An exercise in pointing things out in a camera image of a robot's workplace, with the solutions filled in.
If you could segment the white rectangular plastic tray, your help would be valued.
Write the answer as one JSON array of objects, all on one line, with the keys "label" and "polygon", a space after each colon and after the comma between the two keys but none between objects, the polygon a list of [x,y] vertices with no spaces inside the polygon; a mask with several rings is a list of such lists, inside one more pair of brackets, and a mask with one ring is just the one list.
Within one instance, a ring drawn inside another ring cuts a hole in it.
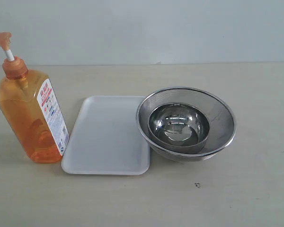
[{"label": "white rectangular plastic tray", "polygon": [[142,96],[90,96],[80,108],[61,161],[78,175],[142,175],[151,149],[140,134],[136,111]]}]

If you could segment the small stainless steel bowl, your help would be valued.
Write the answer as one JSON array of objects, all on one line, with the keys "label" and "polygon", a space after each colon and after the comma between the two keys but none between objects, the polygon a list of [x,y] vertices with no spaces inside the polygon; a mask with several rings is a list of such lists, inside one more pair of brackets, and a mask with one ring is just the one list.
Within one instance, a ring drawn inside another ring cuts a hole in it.
[{"label": "small stainless steel bowl", "polygon": [[194,106],[167,103],[152,111],[148,119],[148,131],[150,138],[164,149],[196,154],[206,144],[210,123]]}]

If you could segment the orange pump soap bottle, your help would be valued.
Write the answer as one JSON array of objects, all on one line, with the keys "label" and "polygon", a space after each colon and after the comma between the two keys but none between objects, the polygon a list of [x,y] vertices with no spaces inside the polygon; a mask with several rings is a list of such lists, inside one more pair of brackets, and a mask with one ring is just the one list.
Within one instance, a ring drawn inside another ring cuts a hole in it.
[{"label": "orange pump soap bottle", "polygon": [[6,55],[5,77],[0,82],[0,109],[35,163],[62,159],[69,132],[49,76],[30,70],[10,49],[10,32],[0,33],[0,47]]}]

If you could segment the steel mesh strainer bowl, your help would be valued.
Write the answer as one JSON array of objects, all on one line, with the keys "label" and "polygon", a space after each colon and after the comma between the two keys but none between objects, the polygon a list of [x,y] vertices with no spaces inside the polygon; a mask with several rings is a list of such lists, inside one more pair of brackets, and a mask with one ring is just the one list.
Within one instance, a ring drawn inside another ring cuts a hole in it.
[{"label": "steel mesh strainer bowl", "polygon": [[[196,154],[173,152],[156,144],[148,131],[150,114],[167,103],[184,103],[198,108],[209,120],[210,132],[205,146]],[[234,139],[237,123],[233,111],[219,97],[191,87],[168,87],[145,97],[136,112],[138,129],[148,145],[159,155],[173,161],[201,161],[226,148]]]}]

